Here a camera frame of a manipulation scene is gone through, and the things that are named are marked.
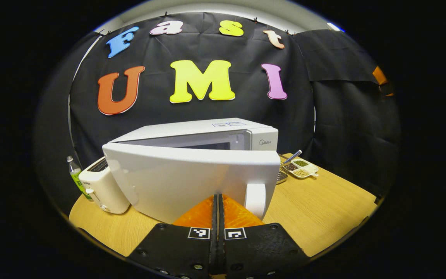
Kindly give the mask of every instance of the white wall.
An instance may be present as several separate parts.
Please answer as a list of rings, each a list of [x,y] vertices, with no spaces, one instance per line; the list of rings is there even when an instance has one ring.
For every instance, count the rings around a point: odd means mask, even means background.
[[[102,34],[145,19],[182,12],[218,12],[258,21],[289,33],[329,29],[327,20],[286,0],[151,0],[111,19],[95,31]]]

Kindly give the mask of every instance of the plastic bottle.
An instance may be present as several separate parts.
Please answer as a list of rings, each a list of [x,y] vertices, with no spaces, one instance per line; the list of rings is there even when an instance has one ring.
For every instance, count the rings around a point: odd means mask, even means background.
[[[87,198],[87,200],[92,201],[91,196],[85,192],[84,186],[78,179],[78,175],[82,172],[82,169],[73,161],[72,156],[67,157],[67,162],[69,163],[69,172],[71,177],[73,178],[75,184],[77,184],[78,189],[80,189],[80,192],[84,194],[84,196]]]

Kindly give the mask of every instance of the white microwave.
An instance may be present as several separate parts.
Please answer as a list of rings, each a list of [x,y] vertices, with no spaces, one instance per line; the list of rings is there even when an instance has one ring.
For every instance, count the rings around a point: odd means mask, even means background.
[[[105,145],[117,185],[133,207],[173,223],[225,194],[262,219],[276,185],[278,130],[239,118],[141,127]]]

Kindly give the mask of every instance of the midea logo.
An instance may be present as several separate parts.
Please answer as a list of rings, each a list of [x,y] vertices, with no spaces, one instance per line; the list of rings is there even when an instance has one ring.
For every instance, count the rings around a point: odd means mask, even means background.
[[[271,143],[271,141],[265,141],[264,139],[259,141],[259,145],[267,145],[268,143]]]

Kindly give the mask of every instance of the wooden table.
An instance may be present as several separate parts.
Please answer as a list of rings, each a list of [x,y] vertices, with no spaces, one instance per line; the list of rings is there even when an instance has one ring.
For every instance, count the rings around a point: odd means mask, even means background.
[[[369,192],[318,168],[318,177],[297,179],[290,174],[278,184],[263,219],[265,224],[280,223],[310,257],[358,226],[377,207]],[[69,220],[123,256],[129,256],[159,223],[133,206],[123,214],[104,212],[83,195],[73,205]]]

